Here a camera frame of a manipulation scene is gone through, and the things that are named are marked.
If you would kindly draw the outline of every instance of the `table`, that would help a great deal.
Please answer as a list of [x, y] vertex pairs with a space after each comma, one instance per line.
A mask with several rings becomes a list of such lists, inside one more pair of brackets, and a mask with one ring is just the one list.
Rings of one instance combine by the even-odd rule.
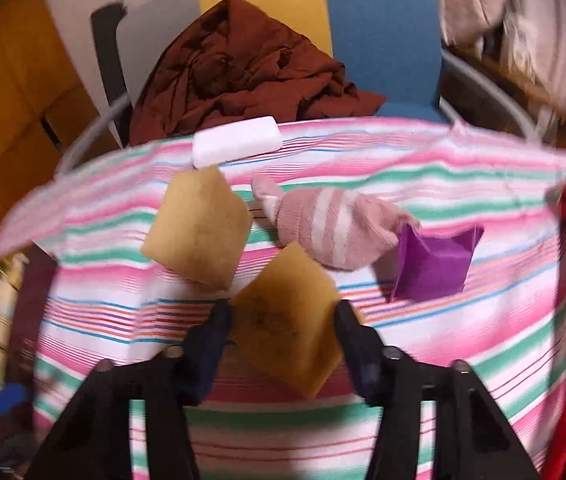
[[[465, 290], [454, 296], [390, 302], [392, 273], [382, 264], [330, 273], [386, 344], [434, 364], [469, 361], [540, 465], [566, 378], [566, 236], [545, 199], [566, 179], [566, 152], [464, 123], [357, 118], [281, 131], [278, 152], [221, 167], [254, 217], [230, 294], [280, 250], [252, 201], [256, 172], [285, 189], [376, 194], [415, 214], [430, 235], [482, 224]], [[139, 252], [167, 184], [187, 168], [191, 138], [110, 153], [32, 191], [4, 219], [0, 255], [34, 240], [60, 264], [35, 365], [41, 432], [96, 362], [152, 357], [204, 320], [219, 297]], [[432, 414], [424, 404], [419, 479], [431, 469]], [[134, 475], [148, 478], [142, 402], [132, 403], [130, 416]], [[206, 479], [362, 478], [378, 416], [353, 394], [342, 365], [316, 399], [303, 400], [231, 352], [206, 401], [188, 410]]]

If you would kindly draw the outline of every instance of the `sock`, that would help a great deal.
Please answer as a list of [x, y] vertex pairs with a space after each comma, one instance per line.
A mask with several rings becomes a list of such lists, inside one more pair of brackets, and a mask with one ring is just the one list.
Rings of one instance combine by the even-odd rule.
[[338, 187], [284, 192], [270, 177], [252, 178], [252, 193], [285, 245], [298, 242], [317, 262], [355, 270], [398, 244], [400, 229], [420, 222], [391, 202]]

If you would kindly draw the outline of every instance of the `yellow sponge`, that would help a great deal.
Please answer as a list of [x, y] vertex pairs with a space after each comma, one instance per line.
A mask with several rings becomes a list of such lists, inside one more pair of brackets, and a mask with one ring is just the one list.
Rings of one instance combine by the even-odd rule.
[[292, 242], [232, 300], [240, 356], [313, 397], [341, 359], [333, 325], [338, 288]]
[[252, 215], [216, 167], [177, 173], [141, 253], [194, 282], [228, 290]]

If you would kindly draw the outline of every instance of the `purple napkin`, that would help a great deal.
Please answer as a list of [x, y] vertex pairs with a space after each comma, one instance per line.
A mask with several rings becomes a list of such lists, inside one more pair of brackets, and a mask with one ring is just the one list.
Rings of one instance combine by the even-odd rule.
[[463, 290], [474, 249], [485, 228], [474, 226], [449, 238], [400, 230], [398, 272], [392, 299], [428, 301]]

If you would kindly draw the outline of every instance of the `blue chair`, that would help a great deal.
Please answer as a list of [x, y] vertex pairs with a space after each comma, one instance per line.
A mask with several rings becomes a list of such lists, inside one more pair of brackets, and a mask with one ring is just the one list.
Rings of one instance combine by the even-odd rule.
[[[101, 77], [111, 108], [63, 156], [56, 173], [71, 168], [109, 121], [123, 145], [136, 103], [165, 48], [220, 0], [150, 0], [125, 13], [117, 2], [96, 10], [92, 25]], [[529, 142], [540, 143], [528, 115], [508, 95], [461, 59], [441, 49], [438, 0], [247, 0], [346, 66], [359, 88], [387, 97], [377, 115], [448, 123], [459, 119], [441, 99], [443, 67], [493, 100]]]

